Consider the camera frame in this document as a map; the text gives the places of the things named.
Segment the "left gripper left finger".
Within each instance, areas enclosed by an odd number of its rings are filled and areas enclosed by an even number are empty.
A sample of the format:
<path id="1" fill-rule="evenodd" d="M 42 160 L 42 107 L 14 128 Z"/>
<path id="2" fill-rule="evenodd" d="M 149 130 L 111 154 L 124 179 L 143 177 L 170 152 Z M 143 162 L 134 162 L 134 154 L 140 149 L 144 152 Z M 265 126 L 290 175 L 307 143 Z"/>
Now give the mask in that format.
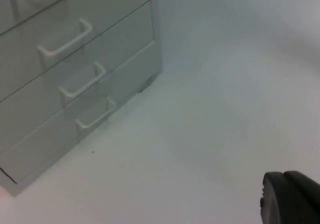
<path id="1" fill-rule="evenodd" d="M 263 223 L 304 223 L 305 201 L 280 172 L 267 172 L 263 178 L 260 213 Z"/>

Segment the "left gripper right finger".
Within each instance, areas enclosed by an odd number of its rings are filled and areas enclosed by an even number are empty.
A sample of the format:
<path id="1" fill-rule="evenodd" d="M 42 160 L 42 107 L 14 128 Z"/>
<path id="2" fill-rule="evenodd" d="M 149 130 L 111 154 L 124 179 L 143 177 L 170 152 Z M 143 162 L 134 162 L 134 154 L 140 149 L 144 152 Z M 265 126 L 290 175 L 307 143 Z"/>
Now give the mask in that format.
<path id="1" fill-rule="evenodd" d="M 308 202 L 310 208 L 317 214 L 317 221 L 313 221 L 313 223 L 319 223 L 320 184 L 299 171 L 286 171 L 284 174 L 286 178 L 299 190 L 300 194 L 302 194 Z"/>

